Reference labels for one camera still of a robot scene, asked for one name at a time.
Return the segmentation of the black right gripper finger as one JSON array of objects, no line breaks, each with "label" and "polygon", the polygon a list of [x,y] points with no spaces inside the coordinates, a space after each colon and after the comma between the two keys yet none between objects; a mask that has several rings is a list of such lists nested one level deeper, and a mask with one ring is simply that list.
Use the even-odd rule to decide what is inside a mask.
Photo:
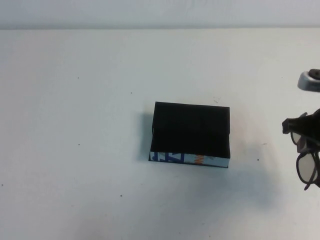
[{"label": "black right gripper finger", "polygon": [[306,135],[308,133],[308,113],[304,112],[296,118],[287,118],[282,122],[282,133]]}]

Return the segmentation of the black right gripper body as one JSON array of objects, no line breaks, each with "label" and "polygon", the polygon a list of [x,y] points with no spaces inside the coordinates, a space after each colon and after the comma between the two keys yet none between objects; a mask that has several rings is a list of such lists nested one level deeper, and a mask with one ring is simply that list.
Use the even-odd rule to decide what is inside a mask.
[{"label": "black right gripper body", "polygon": [[313,114],[306,115],[305,137],[317,145],[320,144],[320,109]]}]

